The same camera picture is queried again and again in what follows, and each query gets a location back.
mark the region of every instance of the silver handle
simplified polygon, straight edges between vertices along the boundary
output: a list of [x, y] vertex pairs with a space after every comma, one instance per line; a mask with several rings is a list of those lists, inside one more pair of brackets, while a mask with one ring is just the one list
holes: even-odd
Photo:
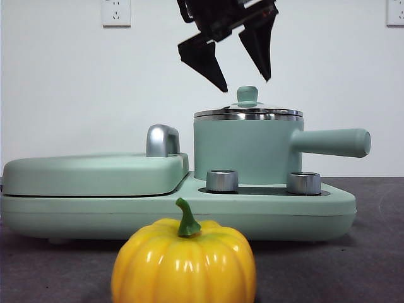
[[179, 153], [178, 130], [163, 124], [149, 127], [146, 139], [147, 157], [168, 157], [169, 153]]

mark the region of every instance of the lid knob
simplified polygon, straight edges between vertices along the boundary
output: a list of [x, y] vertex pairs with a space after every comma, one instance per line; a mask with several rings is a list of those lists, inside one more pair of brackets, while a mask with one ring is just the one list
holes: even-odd
[[255, 86], [242, 86], [237, 90], [237, 105], [240, 107], [256, 106], [258, 89]]

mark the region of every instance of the pot handle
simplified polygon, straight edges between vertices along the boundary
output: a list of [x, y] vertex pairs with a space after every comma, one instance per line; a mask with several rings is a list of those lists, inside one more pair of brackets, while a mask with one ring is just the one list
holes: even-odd
[[169, 153], [179, 153], [178, 130], [163, 124], [149, 127], [146, 139], [147, 157], [168, 157]]
[[292, 136], [292, 149], [304, 153], [362, 158], [371, 150], [371, 136], [361, 128], [296, 131]]

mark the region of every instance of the white wall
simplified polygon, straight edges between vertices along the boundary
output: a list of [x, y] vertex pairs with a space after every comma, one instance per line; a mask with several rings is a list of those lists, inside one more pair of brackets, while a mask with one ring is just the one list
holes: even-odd
[[99, 0], [2, 0], [1, 165], [22, 157], [143, 151], [150, 125], [179, 130], [193, 167], [193, 113], [256, 85], [304, 112], [305, 129], [366, 128], [363, 159], [305, 155], [322, 175], [404, 175], [404, 29], [381, 0], [277, 1], [267, 83], [237, 35], [217, 45], [224, 95], [179, 60], [197, 32], [175, 0], [132, 0], [133, 27], [104, 29]]

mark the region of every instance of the pot lid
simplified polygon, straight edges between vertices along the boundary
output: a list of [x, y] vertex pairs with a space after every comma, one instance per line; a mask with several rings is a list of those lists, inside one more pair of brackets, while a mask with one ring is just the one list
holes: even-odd
[[255, 86], [242, 86], [237, 90], [237, 102], [221, 109], [197, 112], [194, 118], [212, 115], [271, 114], [303, 117], [303, 113], [293, 109], [283, 109], [258, 102], [258, 89]]

